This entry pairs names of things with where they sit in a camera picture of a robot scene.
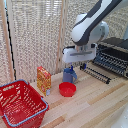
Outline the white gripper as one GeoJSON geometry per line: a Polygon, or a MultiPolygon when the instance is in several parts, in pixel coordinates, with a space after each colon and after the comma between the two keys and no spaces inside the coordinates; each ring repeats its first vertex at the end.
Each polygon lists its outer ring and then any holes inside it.
{"type": "MultiPolygon", "coordinates": [[[[82,62],[93,60],[96,57],[97,44],[87,44],[83,46],[68,46],[63,49],[62,60],[65,63],[82,62]]],[[[87,64],[83,63],[83,69],[86,69],[87,64]]],[[[73,65],[70,64],[70,70],[73,70],[73,65]]]]}

